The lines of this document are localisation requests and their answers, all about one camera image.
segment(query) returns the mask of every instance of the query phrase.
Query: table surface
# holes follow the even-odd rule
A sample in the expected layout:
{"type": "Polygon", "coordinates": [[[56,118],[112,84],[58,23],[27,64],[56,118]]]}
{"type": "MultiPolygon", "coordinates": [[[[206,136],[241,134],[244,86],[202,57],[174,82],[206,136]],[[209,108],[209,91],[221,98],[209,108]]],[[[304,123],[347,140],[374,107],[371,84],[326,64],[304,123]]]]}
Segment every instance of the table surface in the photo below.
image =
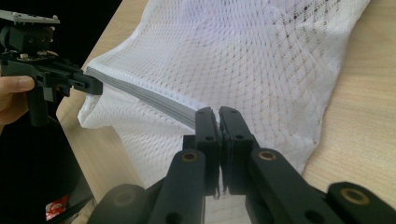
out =
{"type": "MultiPolygon", "coordinates": [[[[87,62],[116,47],[140,22],[147,0],[123,0],[87,62]]],[[[81,128],[85,93],[71,91],[57,116],[95,199],[119,184],[141,185],[111,127],[81,128]]],[[[304,179],[323,191],[334,182],[366,187],[396,207],[396,1],[371,1],[348,42],[344,65],[325,112],[320,144],[304,179]]]]}

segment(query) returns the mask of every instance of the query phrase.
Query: white mesh fabric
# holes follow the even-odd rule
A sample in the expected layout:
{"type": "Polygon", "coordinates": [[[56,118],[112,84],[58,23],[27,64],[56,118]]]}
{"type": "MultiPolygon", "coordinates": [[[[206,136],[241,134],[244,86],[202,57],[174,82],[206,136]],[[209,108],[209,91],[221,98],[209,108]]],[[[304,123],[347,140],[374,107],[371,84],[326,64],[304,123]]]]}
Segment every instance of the white mesh fabric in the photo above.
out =
{"type": "MultiPolygon", "coordinates": [[[[150,0],[134,33],[89,68],[114,79],[78,118],[111,125],[147,186],[164,177],[189,128],[122,91],[130,83],[192,110],[239,110],[262,147],[299,172],[321,120],[347,39],[369,0],[150,0]]],[[[208,200],[206,223],[249,223],[243,197],[208,200]]]]}

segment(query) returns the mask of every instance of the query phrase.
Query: finger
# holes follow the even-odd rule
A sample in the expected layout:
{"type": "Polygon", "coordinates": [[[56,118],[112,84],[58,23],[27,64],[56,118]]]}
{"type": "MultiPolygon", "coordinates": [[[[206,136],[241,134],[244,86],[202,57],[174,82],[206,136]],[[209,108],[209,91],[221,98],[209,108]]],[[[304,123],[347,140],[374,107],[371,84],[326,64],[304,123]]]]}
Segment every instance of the finger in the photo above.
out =
{"type": "Polygon", "coordinates": [[[16,93],[12,96],[12,100],[7,108],[0,108],[0,125],[7,125],[19,119],[28,110],[26,95],[24,93],[16,93]]]}
{"type": "Polygon", "coordinates": [[[35,87],[31,77],[0,77],[0,95],[29,91],[35,87]]]}

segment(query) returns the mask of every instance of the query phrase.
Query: brass screw hole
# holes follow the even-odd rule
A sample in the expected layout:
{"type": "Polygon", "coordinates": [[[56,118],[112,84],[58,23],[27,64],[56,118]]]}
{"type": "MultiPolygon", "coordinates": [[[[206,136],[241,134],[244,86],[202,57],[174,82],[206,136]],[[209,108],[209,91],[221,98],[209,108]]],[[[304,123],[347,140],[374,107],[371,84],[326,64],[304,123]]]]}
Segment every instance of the brass screw hole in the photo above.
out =
{"type": "Polygon", "coordinates": [[[369,197],[358,189],[341,189],[341,195],[351,203],[357,205],[370,204],[369,197]]]}
{"type": "Polygon", "coordinates": [[[259,157],[265,161],[274,161],[276,160],[276,154],[270,151],[261,151],[259,152],[259,157]]]}
{"type": "Polygon", "coordinates": [[[181,156],[181,159],[187,162],[196,161],[198,160],[198,155],[193,152],[187,152],[181,156]]]}

